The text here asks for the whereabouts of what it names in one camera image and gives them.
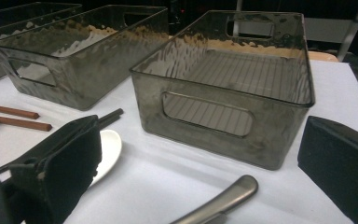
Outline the white metal stand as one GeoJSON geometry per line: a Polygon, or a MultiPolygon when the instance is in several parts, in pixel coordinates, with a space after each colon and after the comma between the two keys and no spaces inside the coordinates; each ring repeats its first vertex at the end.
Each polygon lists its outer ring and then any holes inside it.
{"type": "MultiPolygon", "coordinates": [[[[352,19],[304,18],[303,28],[310,41],[339,44],[337,59],[341,62],[358,32],[358,8],[352,19]]],[[[232,34],[270,38],[277,30],[272,21],[234,21],[232,34]]]]}

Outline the brown wooden chopstick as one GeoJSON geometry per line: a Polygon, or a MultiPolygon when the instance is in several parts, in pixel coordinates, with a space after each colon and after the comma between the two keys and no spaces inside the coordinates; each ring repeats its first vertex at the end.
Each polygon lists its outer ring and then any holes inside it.
{"type": "Polygon", "coordinates": [[[21,110],[17,108],[11,108],[6,106],[0,106],[0,113],[23,117],[27,119],[38,119],[40,116],[36,112],[21,110]]]}
{"type": "Polygon", "coordinates": [[[52,126],[48,123],[23,120],[23,119],[12,119],[12,118],[6,118],[6,117],[0,117],[0,124],[35,129],[35,130],[45,131],[45,132],[49,132],[52,129],[52,126]]]}

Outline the silver metal knife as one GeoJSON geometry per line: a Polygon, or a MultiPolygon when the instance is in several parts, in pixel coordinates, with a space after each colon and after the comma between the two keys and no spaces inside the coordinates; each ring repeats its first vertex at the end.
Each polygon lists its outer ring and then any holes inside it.
{"type": "Polygon", "coordinates": [[[227,189],[192,212],[171,224],[216,224],[227,219],[227,214],[248,201],[258,191],[258,182],[251,175],[243,175],[227,189]]]}

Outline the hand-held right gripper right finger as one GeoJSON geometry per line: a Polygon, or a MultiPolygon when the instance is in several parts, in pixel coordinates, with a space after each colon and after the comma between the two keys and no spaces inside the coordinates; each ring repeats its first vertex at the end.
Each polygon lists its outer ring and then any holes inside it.
{"type": "Polygon", "coordinates": [[[358,132],[310,116],[297,155],[298,167],[354,224],[358,224],[358,132]]]}

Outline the white table cover sheet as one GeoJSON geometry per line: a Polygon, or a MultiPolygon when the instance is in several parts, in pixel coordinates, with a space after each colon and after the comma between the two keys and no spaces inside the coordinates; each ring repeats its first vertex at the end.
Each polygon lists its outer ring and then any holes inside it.
{"type": "MultiPolygon", "coordinates": [[[[358,64],[311,61],[316,104],[309,114],[358,131],[358,64]]],[[[130,78],[86,112],[17,92],[0,80],[0,105],[34,111],[55,131],[83,116],[123,108],[107,129],[121,136],[115,167],[90,188],[67,224],[164,224],[211,200],[242,175],[257,194],[227,215],[227,224],[351,224],[351,220],[297,167],[304,122],[281,169],[268,171],[146,133],[130,78]]],[[[0,165],[16,159],[52,132],[0,125],[0,165]]]]}

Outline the black chopstick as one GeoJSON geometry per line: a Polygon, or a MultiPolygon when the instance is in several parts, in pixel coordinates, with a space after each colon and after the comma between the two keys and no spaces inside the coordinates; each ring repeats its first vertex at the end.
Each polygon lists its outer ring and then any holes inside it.
{"type": "Polygon", "coordinates": [[[123,114],[122,110],[114,111],[102,118],[99,119],[99,128],[103,129],[107,127],[108,125],[112,124],[116,120],[120,118],[120,116],[123,114]]]}
{"type": "Polygon", "coordinates": [[[99,118],[99,123],[103,124],[103,123],[112,123],[114,122],[117,118],[119,118],[121,115],[123,114],[123,109],[119,108],[101,118],[99,118]]]}

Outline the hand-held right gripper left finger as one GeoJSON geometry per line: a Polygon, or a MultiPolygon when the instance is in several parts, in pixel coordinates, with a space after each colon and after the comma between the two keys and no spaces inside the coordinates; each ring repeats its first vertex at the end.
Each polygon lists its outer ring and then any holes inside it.
{"type": "Polygon", "coordinates": [[[13,203],[27,224],[62,224],[102,160],[98,117],[73,120],[8,166],[13,203]]]}

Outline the white ceramic spoon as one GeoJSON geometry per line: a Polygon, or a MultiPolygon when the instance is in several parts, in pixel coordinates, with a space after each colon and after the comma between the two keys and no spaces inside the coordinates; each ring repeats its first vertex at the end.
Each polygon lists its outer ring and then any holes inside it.
{"type": "Polygon", "coordinates": [[[113,130],[100,131],[102,144],[102,160],[97,167],[97,175],[93,177],[90,186],[102,180],[115,166],[122,150],[120,135],[113,130]]]}

